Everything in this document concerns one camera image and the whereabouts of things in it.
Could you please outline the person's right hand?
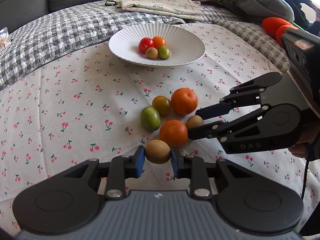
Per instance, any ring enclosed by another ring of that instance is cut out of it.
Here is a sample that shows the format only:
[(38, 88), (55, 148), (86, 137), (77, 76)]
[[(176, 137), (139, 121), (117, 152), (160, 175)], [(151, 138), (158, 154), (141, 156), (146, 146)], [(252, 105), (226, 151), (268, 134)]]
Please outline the person's right hand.
[(289, 152), (295, 157), (304, 158), (306, 156), (305, 143), (313, 140), (318, 133), (319, 126), (306, 127), (297, 143), (288, 148)]

